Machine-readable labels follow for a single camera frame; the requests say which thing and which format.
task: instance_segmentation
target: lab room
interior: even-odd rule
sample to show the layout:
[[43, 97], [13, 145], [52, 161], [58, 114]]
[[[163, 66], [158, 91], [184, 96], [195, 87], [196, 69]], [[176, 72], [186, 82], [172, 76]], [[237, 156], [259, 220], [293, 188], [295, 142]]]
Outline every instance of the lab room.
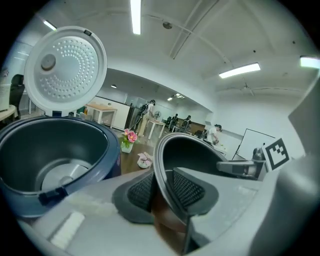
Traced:
[[314, 246], [299, 241], [320, 205], [310, 6], [24, 6], [0, 62], [0, 204], [14, 231], [5, 244], [18, 237], [48, 256]]

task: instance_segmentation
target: black rubber pad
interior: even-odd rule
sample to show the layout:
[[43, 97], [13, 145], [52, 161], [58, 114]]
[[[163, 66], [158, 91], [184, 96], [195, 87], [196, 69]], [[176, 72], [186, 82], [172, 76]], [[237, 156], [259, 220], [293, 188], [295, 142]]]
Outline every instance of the black rubber pad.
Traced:
[[144, 179], [140, 180], [138, 183], [134, 184], [129, 188], [127, 192], [127, 197], [129, 201], [135, 206], [150, 212], [150, 201], [151, 201], [151, 191], [152, 191], [152, 181], [154, 174], [151, 173]]
[[173, 172], [173, 190], [185, 210], [205, 195], [203, 187], [176, 171]]
[[126, 220], [137, 224], [153, 224], [151, 202], [156, 189], [154, 171], [150, 170], [118, 186], [112, 194], [112, 202]]

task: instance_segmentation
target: pink flower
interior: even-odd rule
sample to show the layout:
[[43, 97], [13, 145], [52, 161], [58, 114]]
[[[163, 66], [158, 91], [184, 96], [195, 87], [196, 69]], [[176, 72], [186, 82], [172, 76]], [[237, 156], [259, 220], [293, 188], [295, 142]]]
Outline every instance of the pink flower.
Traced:
[[137, 140], [138, 136], [135, 134], [134, 131], [130, 131], [129, 134], [128, 134], [128, 140], [131, 142], [131, 143], [134, 143], [136, 140]]

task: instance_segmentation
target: white wall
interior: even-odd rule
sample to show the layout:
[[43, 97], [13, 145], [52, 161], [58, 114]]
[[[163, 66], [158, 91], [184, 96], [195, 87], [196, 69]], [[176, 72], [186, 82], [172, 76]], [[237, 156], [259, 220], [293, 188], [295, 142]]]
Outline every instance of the white wall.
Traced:
[[31, 50], [30, 45], [18, 41], [14, 42], [2, 66], [2, 68], [7, 68], [9, 72], [7, 77], [1, 79], [2, 84], [11, 84], [11, 79], [16, 74], [24, 75], [28, 56], [21, 53], [29, 54]]
[[206, 125], [207, 115], [211, 113], [211, 111], [197, 103], [190, 102], [188, 99], [180, 99], [180, 101], [181, 103], [179, 103], [176, 108], [178, 118], [185, 119], [190, 115], [192, 122]]
[[273, 137], [283, 137], [293, 158], [304, 155], [303, 145], [288, 115], [299, 102], [289, 96], [229, 96], [218, 101], [217, 124], [239, 135], [252, 129]]
[[175, 114], [177, 104], [167, 101], [173, 93], [169, 89], [142, 77], [109, 68], [103, 86], [97, 95], [122, 103], [126, 101], [128, 95], [143, 98], [147, 101], [154, 99], [155, 107], [153, 111], [160, 111], [161, 117], [159, 120], [162, 120], [162, 118], [167, 119]]

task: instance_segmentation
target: whiteboard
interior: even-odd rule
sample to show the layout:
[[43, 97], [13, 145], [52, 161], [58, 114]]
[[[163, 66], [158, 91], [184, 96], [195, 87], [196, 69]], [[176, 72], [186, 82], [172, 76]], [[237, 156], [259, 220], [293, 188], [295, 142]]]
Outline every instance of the whiteboard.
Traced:
[[255, 148], [261, 148], [264, 143], [267, 145], [274, 140], [275, 138], [270, 135], [246, 129], [236, 154], [244, 159], [251, 160]]

